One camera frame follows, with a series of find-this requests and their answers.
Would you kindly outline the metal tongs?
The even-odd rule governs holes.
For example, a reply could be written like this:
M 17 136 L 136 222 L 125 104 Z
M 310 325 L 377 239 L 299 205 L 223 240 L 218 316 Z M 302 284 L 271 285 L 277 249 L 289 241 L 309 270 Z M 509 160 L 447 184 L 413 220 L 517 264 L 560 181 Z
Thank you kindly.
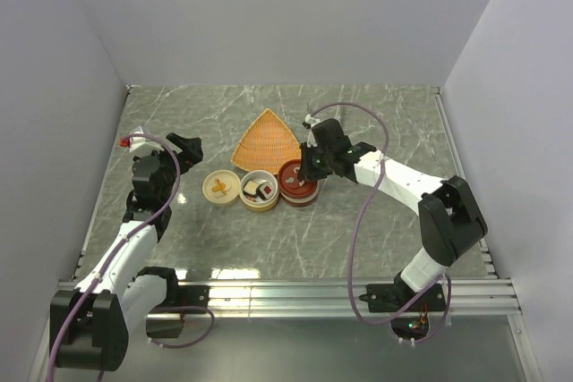
M 320 118 L 322 121 L 333 118 L 341 123 L 345 111 L 343 105 L 344 105 L 343 102 L 328 103 L 326 105 L 314 108 L 307 114 L 311 114 L 316 118 Z

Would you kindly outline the cream lid with orange handle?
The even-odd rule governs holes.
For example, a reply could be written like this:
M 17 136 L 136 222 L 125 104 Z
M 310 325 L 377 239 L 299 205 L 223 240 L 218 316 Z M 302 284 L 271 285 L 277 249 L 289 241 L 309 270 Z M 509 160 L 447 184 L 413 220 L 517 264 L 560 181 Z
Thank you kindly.
M 207 175 L 201 190 L 204 197 L 215 206 L 224 207 L 239 198 L 240 179 L 230 170 L 216 170 Z

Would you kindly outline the red lid with white handle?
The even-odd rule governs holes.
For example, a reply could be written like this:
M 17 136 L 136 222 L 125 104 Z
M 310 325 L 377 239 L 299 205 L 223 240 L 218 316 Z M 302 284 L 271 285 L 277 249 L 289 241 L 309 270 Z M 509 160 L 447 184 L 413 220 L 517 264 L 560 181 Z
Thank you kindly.
M 301 195 L 305 192 L 312 192 L 318 186 L 317 182 L 300 179 L 298 174 L 301 168 L 301 160 L 293 159 L 281 166 L 278 172 L 279 190 L 285 189 L 294 195 Z

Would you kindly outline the sushi roll green centre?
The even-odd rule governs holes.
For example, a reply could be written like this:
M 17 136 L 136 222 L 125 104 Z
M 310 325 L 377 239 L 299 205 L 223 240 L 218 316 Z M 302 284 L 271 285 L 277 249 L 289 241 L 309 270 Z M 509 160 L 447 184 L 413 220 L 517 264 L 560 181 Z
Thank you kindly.
M 249 181 L 245 182 L 243 185 L 243 193 L 250 195 L 250 196 L 256 196 L 258 189 L 259 189 L 259 186 L 260 186 L 259 183 L 252 181 L 252 180 L 249 180 Z

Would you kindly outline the sushi roll red centre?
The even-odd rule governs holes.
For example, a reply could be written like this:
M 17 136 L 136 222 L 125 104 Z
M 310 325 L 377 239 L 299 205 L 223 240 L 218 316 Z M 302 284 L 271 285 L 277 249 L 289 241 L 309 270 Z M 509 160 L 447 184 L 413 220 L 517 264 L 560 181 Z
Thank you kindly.
M 269 181 L 260 181 L 256 188 L 256 195 L 262 200 L 269 200 L 274 193 L 272 183 Z

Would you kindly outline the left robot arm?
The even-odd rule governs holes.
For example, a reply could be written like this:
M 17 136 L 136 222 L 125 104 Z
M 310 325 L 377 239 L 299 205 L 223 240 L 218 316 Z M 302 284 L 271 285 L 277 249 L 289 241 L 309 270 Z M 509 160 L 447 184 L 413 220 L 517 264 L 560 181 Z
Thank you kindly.
M 181 300 L 173 269 L 142 263 L 167 229 L 182 175 L 203 159 L 201 139 L 173 132 L 159 139 L 137 129 L 120 144 L 133 157 L 122 223 L 96 266 L 50 302 L 47 380 L 57 368 L 117 370 L 139 321 Z

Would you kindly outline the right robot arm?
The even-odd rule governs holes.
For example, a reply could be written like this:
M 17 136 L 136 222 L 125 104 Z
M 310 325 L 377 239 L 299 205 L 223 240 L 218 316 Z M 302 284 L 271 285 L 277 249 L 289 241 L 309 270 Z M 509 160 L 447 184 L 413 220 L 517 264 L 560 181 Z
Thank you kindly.
M 384 155 L 365 142 L 352 144 L 340 122 L 307 115 L 309 140 L 301 144 L 303 181 L 335 174 L 380 191 L 418 216 L 422 248 L 395 276 L 383 299 L 398 310 L 414 310 L 433 281 L 488 233 L 488 226 L 467 181 L 424 174 Z

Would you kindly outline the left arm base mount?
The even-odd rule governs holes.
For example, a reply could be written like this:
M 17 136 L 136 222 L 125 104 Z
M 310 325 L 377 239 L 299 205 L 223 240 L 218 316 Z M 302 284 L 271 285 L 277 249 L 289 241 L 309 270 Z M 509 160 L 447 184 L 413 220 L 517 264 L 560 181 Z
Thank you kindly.
M 206 316 L 209 306 L 210 287 L 205 284 L 179 286 L 172 298 L 165 299 L 146 317 L 145 329 L 154 340 L 175 340 L 186 326 L 188 316 Z

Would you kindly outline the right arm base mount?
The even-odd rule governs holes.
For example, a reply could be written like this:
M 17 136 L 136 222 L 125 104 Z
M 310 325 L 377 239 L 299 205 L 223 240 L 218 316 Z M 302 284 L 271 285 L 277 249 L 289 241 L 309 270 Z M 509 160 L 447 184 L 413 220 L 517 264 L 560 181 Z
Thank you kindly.
M 370 313 L 389 313 L 392 334 L 412 346 L 428 341 L 450 324 L 452 284 L 436 282 L 410 294 L 397 284 L 368 284 L 359 296 Z

